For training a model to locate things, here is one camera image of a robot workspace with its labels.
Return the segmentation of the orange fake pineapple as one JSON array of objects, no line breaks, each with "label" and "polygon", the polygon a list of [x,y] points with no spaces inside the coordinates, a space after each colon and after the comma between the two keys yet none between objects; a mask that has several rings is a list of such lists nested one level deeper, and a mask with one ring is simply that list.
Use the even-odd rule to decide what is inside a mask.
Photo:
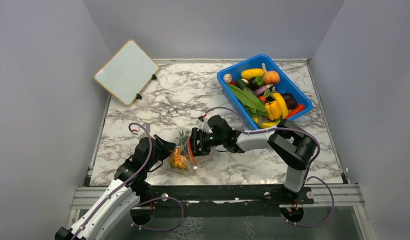
[{"label": "orange fake pineapple", "polygon": [[173,142],[176,148],[168,159],[168,163],[173,170],[189,171],[192,159],[189,153],[189,138],[191,131],[178,127],[173,135]]}]

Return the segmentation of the clear zip top bag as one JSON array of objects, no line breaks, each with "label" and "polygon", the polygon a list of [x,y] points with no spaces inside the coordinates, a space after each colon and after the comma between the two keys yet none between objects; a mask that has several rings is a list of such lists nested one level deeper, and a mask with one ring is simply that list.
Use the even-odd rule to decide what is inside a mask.
[{"label": "clear zip top bag", "polygon": [[173,134],[176,147],[168,158],[169,166],[179,172],[197,172],[199,165],[221,143],[211,131],[200,128],[178,127]]}]

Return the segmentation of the green fake leafy vegetable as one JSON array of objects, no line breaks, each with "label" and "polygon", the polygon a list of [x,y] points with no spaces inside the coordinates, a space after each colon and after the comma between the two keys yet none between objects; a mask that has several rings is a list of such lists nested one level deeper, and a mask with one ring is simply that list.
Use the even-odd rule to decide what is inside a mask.
[{"label": "green fake leafy vegetable", "polygon": [[238,101],[248,110],[249,113],[254,115],[268,116],[268,112],[258,97],[253,93],[242,90],[232,84],[228,84],[229,90],[238,99]]}]

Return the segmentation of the beige fake garlic bulb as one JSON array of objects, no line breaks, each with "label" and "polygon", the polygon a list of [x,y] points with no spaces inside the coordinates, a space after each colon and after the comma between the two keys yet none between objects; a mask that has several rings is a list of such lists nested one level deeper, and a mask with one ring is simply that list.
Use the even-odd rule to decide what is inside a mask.
[{"label": "beige fake garlic bulb", "polygon": [[229,84],[232,81],[232,75],[227,73],[223,75],[222,79],[224,83]]}]

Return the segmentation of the yellow fake squash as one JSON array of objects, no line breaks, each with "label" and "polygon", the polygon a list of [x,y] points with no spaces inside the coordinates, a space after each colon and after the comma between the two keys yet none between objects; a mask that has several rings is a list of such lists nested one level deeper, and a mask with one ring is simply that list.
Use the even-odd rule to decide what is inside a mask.
[{"label": "yellow fake squash", "polygon": [[265,71],[262,68],[251,68],[241,72],[241,78],[249,80],[253,77],[262,77]]}]

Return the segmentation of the yellow fake banana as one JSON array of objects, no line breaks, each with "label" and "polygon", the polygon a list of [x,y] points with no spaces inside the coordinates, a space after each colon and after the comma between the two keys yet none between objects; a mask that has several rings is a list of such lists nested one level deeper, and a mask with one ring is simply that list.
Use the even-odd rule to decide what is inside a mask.
[{"label": "yellow fake banana", "polygon": [[274,98],[279,103],[279,105],[281,107],[281,111],[282,111],[281,118],[285,119],[289,112],[288,112],[288,108],[287,108],[287,105],[286,105],[286,102],[285,102],[284,98],[278,92],[272,93],[271,97]]}]

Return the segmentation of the red fake pepper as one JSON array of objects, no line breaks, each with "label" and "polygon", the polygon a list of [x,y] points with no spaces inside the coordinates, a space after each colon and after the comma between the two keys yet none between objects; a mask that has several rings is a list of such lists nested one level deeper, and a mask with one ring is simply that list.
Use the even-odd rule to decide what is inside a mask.
[{"label": "red fake pepper", "polygon": [[305,109],[305,105],[304,104],[298,104],[297,107],[293,110],[291,110],[287,116],[286,119],[288,120],[294,120],[297,119],[298,117],[300,117],[302,115],[302,112]]}]

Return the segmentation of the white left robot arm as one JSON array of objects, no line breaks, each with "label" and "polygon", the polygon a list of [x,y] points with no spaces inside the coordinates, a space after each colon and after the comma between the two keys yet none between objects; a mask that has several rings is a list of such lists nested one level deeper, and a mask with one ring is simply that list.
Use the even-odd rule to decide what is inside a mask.
[{"label": "white left robot arm", "polygon": [[57,240],[101,240],[128,213],[144,205],[152,198],[147,175],[156,170],[156,163],[163,163],[176,144],[157,135],[140,139],[132,154],[117,169],[102,196],[71,227],[61,227],[55,234]]}]

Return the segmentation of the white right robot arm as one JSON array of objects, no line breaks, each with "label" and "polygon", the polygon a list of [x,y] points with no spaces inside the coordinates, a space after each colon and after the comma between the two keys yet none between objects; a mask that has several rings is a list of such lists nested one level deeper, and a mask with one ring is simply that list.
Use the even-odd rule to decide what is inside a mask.
[{"label": "white right robot arm", "polygon": [[321,150],[314,136],[288,119],[270,128],[243,130],[233,129],[222,117],[214,115],[207,120],[207,125],[209,131],[191,130],[187,146],[193,158],[207,156],[211,148],[217,146],[233,154],[272,149],[288,166],[281,190],[282,199],[292,204],[301,197],[310,165]]}]

